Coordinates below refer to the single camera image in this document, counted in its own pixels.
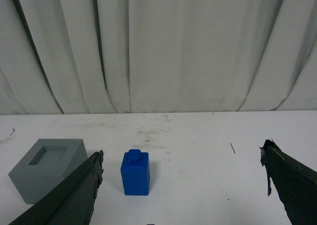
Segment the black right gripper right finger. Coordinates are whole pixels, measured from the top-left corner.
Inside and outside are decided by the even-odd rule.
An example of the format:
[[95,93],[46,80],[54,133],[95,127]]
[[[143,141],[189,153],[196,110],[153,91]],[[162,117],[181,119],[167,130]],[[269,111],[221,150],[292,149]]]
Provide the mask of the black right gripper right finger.
[[268,195],[273,182],[279,199],[293,225],[317,223],[317,172],[290,157],[271,140],[261,150],[266,169]]

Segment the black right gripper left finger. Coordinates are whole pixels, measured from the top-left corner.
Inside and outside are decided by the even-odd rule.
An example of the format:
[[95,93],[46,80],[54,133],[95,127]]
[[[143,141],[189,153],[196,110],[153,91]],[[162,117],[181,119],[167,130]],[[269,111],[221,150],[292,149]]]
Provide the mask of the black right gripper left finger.
[[104,153],[93,153],[12,225],[88,225],[103,181]]

